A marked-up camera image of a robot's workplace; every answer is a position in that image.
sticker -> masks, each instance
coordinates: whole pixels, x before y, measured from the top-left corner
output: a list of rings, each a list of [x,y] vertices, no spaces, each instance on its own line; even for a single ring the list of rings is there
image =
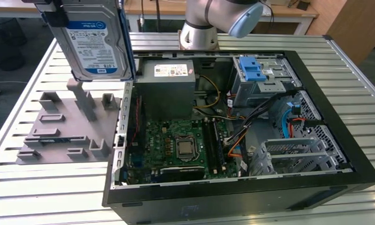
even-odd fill
[[[263,69],[263,74],[274,74],[273,69]]]
[[[155,76],[187,76],[187,64],[167,64],[155,66]]]
[[[107,25],[102,21],[70,21],[67,33],[83,68],[94,74],[113,74],[118,63],[106,43]]]
[[[241,161],[241,168],[247,171],[247,164],[243,162],[243,160]]]
[[[247,152],[255,152],[255,150],[257,150],[257,148],[255,148],[255,146],[250,146],[250,148],[247,149]]]
[[[231,107],[231,108],[234,107],[234,100],[233,99],[227,100],[227,106]]]

wooden table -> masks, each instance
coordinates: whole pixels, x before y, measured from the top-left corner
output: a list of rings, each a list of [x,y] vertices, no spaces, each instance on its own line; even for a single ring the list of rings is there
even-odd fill
[[[155,1],[143,0],[146,19],[157,18]],[[185,20],[186,4],[175,2],[178,0],[161,0],[162,19]],[[313,19],[318,17],[318,12],[310,6],[308,11],[286,6],[273,6],[277,23],[300,23],[295,35],[305,35]],[[129,0],[126,12],[131,24],[131,32],[139,32],[138,20],[142,14],[141,0]],[[0,0],[0,17],[40,18],[40,13],[34,4],[23,3],[22,0]],[[270,16],[263,15],[261,22],[269,22]]]
[[[186,3],[181,0],[161,0],[161,16],[165,20],[185,20],[186,19]],[[318,12],[310,6],[308,11],[286,6],[271,6],[277,23],[300,23],[295,35],[305,35],[313,19],[318,17]],[[157,19],[157,3],[155,1],[143,0],[145,18]],[[126,3],[126,12],[130,19],[131,32],[139,32],[138,20],[142,15],[141,0],[130,0]],[[265,15],[261,22],[269,22],[270,16]]]
[[[34,4],[22,0],[0,0],[0,17],[40,18],[40,13]]]

ram slot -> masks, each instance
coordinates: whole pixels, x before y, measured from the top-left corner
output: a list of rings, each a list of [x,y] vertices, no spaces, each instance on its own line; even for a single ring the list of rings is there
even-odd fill
[[[222,171],[227,170],[225,167],[226,165],[226,159],[225,159],[225,153],[223,153],[223,146],[221,142],[221,137],[218,133],[218,123],[215,119],[213,119],[213,127],[214,127],[214,136],[215,136],[215,142],[217,142],[217,156],[218,156],[218,167],[221,168]]]
[[[218,143],[215,138],[214,124],[211,121],[203,121],[202,127],[209,171],[214,174],[218,174],[222,169],[222,165],[218,163]]]

aluminum workbench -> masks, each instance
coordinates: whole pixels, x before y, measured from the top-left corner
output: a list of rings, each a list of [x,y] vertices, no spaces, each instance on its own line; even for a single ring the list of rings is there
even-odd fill
[[[178,49],[177,34],[133,33],[134,49]],[[375,87],[334,41],[322,37],[250,35],[235,39],[219,35],[222,49],[295,50],[375,167]],[[111,209],[102,207],[107,162],[16,165],[23,140],[40,111],[43,91],[67,90],[70,66],[56,41],[0,131],[0,225],[11,224],[125,224]],[[84,83],[94,97],[123,94],[123,82]],[[348,194],[313,210],[249,217],[229,217],[185,224],[375,225],[375,186]]]

connector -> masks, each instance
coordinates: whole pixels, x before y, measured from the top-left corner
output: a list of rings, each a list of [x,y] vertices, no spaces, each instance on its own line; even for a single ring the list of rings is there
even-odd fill
[[[305,121],[305,127],[314,128],[318,125],[325,125],[326,123],[322,120],[306,120]]]
[[[302,113],[301,105],[294,105],[291,102],[289,102],[287,105],[291,107],[293,114],[294,115],[301,115],[301,113]]]

